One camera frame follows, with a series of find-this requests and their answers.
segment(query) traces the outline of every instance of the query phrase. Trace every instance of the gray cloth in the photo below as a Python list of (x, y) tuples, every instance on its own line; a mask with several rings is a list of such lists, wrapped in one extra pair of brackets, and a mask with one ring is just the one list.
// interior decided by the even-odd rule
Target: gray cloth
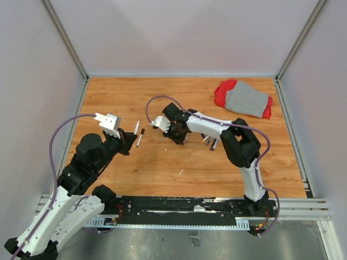
[(268, 99), (268, 94), (255, 90), (242, 81), (238, 81), (232, 90), (227, 91), (226, 109), (239, 114), (262, 118)]

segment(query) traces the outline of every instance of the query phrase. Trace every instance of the wooden tabletop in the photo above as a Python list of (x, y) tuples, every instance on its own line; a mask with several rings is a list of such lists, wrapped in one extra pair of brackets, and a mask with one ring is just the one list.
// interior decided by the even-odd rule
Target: wooden tabletop
[[(242, 197), (243, 182), (239, 169), (228, 160), (222, 144), (215, 151), (202, 143), (198, 133), (188, 134), (184, 145), (176, 145), (152, 129), (145, 116), (148, 100), (156, 95), (169, 95), (185, 109), (223, 120), (240, 117), (265, 132), (271, 140), (269, 153), (261, 160), (264, 184), (282, 198), (304, 198), (305, 190), (288, 136), (279, 100), (272, 79), (238, 79), (273, 98), (271, 119), (240, 115), (214, 104), (214, 90), (224, 78), (92, 78), (81, 113), (115, 114), (122, 118), (120, 127), (133, 132), (140, 120), (145, 129), (141, 144), (133, 145), (130, 155), (117, 154), (108, 168), (88, 190), (104, 184), (118, 195), (133, 196), (207, 196)], [(156, 99), (150, 104), (151, 120), (163, 115), (171, 101)], [(102, 136), (98, 122), (81, 118), (76, 127), (68, 162), (75, 146), (88, 133)], [(262, 136), (256, 134), (266, 148)]]

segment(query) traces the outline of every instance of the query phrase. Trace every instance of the white wall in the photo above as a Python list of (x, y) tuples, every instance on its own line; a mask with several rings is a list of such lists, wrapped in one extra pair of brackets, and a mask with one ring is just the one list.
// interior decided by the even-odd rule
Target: white wall
[(313, 187), (347, 257), (347, 1), (329, 1), (282, 79)]
[[(52, 187), (48, 144), (72, 116), (83, 79), (40, 1), (0, 1), (0, 259)], [(57, 136), (58, 163), (68, 128)]]
[(91, 75), (276, 75), (317, 0), (52, 0)]

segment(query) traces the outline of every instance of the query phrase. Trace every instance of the red cloth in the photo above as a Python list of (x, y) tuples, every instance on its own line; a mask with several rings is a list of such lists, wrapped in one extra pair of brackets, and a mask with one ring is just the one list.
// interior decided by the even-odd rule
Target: red cloth
[[(215, 90), (215, 104), (220, 107), (226, 107), (226, 96), (227, 91), (232, 90), (236, 86), (237, 80), (227, 80), (222, 81), (219, 87)], [(269, 96), (269, 99), (267, 101), (266, 108), (262, 114), (262, 118), (270, 119), (271, 118), (271, 105), (272, 105), (272, 97)]]

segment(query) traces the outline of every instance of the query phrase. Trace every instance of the metal frame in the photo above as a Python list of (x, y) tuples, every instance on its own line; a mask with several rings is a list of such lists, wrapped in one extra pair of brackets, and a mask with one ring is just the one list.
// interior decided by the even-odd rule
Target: metal frame
[(256, 75), (256, 74), (233, 74), (233, 73), (195, 73), (195, 74), (166, 74), (166, 73), (144, 73), (144, 74), (102, 74), (102, 75), (98, 75), (98, 74), (90, 74), (89, 77), (101, 77), (101, 78), (108, 78), (108, 77), (143, 77), (143, 78), (151, 78), (151, 77), (172, 77), (172, 78), (176, 78), (176, 77), (211, 77), (211, 78), (220, 78), (220, 77), (237, 77), (237, 78), (261, 78), (261, 79), (268, 79), (270, 78), (274, 78), (276, 77), (276, 74), (262, 74), (262, 75)]
[[(296, 56), (298, 50), (300, 49), (303, 41), (306, 39), (309, 31), (311, 30), (311, 28), (313, 27), (315, 21), (317, 20), (317, 18), (319, 17), (319, 15), (322, 13), (323, 9), (325, 8), (326, 4), (328, 3), (329, 0), (318, 0), (316, 6), (314, 7), (309, 19), (307, 20), (305, 26), (303, 27), (300, 35), (298, 36), (292, 50), (290, 51), (290, 53), (288, 54), (285, 62), (283, 63), (283, 65), (281, 66), (278, 75), (274, 78), (274, 84), (278, 93), (278, 97), (280, 100), (280, 105), (282, 108), (282, 112), (287, 124), (287, 129), (292, 141), (292, 145), (293, 145), (293, 149), (295, 152), (295, 156), (300, 168), (300, 173), (304, 182), (304, 186), (305, 186), (305, 190), (306, 190), (306, 194), (308, 197), (312, 197), (312, 198), (303, 198), (303, 199), (280, 199), (281, 202), (281, 215), (279, 220), (280, 221), (286, 221), (286, 220), (316, 220), (320, 229), (320, 234), (323, 240), (323, 244), (326, 250), (326, 253), (328, 255), (329, 259), (333, 259), (333, 260), (339, 260), (339, 259), (343, 259), (343, 255), (341, 252), (341, 248), (339, 246), (336, 234), (335, 234), (335, 230), (332, 226), (332, 222), (331, 222), (331, 218), (329, 215), (329, 212), (327, 210), (327, 206), (325, 204), (325, 201), (323, 199), (315, 199), (314, 198), (314, 189), (313, 187), (310, 185), (310, 174), (307, 170), (307, 166), (305, 163), (305, 160), (303, 158), (303, 156), (301, 155), (301, 147), (300, 147), (300, 142), (298, 142), (297, 139), (297, 134), (295, 132), (295, 128), (293, 127), (293, 122), (291, 120), (291, 115), (290, 115), (290, 111), (287, 109), (287, 104), (286, 104), (286, 99), (285, 96), (281, 90), (281, 78), (283, 77), (283, 75), (285, 74), (285, 71), (287, 70), (288, 66), (291, 64), (292, 60), (294, 59), (294, 57)], [(50, 0), (41, 0), (41, 3), (43, 4), (48, 16), (51, 18), (52, 23), (54, 24), (55, 28), (57, 29), (58, 34), (60, 35), (64, 45), (66, 46), (68, 52), (71, 55), (71, 58), (73, 59), (73, 61), (75, 62), (78, 70), (80, 71), (82, 77), (85, 79), (85, 84), (83, 86), (83, 90), (81, 92), (81, 96), (80, 96), (80, 100), (78, 103), (78, 106), (76, 108), (75, 114), (80, 113), (81, 111), (81, 107), (82, 107), (82, 103), (86, 94), (86, 90), (87, 90), (87, 86), (89, 83), (89, 76), (86, 72), (86, 70), (84, 69), (80, 59), (78, 58), (78, 55), (75, 51), (75, 49), (73, 48), (73, 45), (71, 44), (68, 35), (66, 34), (54, 8), (53, 5), (51, 4)], [(63, 154), (61, 163), (60, 163), (60, 170), (63, 169), (66, 160), (67, 160), (67, 155), (69, 152), (69, 147), (71, 145), (72, 142), (72, 137), (74, 134), (76, 128), (76, 122), (73, 123), (72, 127), (71, 127), (71, 131), (69, 134), (69, 138), (67, 141), (67, 144), (65, 146), (65, 152)], [(42, 210), (42, 204), (45, 203), (45, 201), (47, 201), (47, 199), (49, 198), (49, 195), (42, 195), (40, 203), (38, 205), (37, 211), (36, 211), (36, 215)], [(215, 200), (222, 200), (222, 199), (231, 199), (231, 198), (215, 198)], [(100, 221), (102, 220), (102, 218), (105, 218), (105, 215), (99, 215), (97, 216), (95, 219), (92, 219), (91, 221), (89, 221), (86, 226), (97, 226), (98, 224), (100, 224)], [(250, 221), (256, 220), (255, 218), (237, 218), (238, 223), (241, 223), (241, 226), (237, 226), (237, 228), (240, 228), (240, 230), (244, 230), (245, 227), (247, 227), (248, 223)], [(138, 227), (134, 227), (134, 226), (122, 226), (119, 225), (118, 228), (165, 228), (167, 229), (168, 227), (162, 227), (162, 226), (156, 226), (156, 227), (144, 227), (144, 226), (138, 226)]]
[(308, 33), (310, 32), (312, 26), (316, 22), (318, 16), (322, 13), (324, 7), (329, 2), (329, 0), (319, 0), (316, 6), (314, 7), (313, 11), (311, 12), (311, 15), (309, 19), (307, 20), (304, 28), (302, 29), (301, 33), (299, 34), (299, 37), (297, 38), (292, 50), (289, 52), (285, 62), (283, 63), (281, 69), (278, 72), (278, 75), (276, 76), (276, 79), (281, 79), (286, 72), (288, 66), (292, 62), (293, 58), (297, 54), (300, 46), (306, 39)]
[[(92, 218), (90, 221), (88, 221), (85, 224), (85, 228), (111, 228), (108, 225), (104, 225), (105, 218), (113, 218), (117, 216), (97, 216), (95, 218)], [(131, 224), (122, 224), (119, 223), (117, 226), (114, 226), (113, 228), (118, 229), (174, 229), (174, 230), (191, 230), (192, 226), (187, 225), (131, 225)], [(243, 219), (237, 219), (236, 225), (232, 226), (194, 226), (194, 229), (199, 230), (234, 230), (234, 231), (248, 231), (249, 228), (249, 221), (243, 220)]]
[(50, 0), (40, 0), (44, 9), (46, 10), (49, 18), (51, 19), (54, 27), (57, 29), (57, 32), (59, 34), (59, 36), (61, 37), (67, 51), (69, 52), (72, 60), (74, 61), (74, 63), (76, 64), (77, 66), (77, 69), (80, 71), (82, 77), (85, 79), (85, 80), (88, 80), (89, 79), (89, 76), (86, 72), (86, 70), (84, 69), (80, 59), (78, 58), (77, 56), (77, 53), (73, 47), (73, 45), (71, 44), (71, 41), (69, 39), (69, 37), (67, 36), (65, 30), (64, 30), (64, 27), (63, 25), (61, 24), (59, 18), (58, 18), (58, 15), (56, 14), (54, 8), (53, 8), (53, 5), (52, 3), (50, 2)]

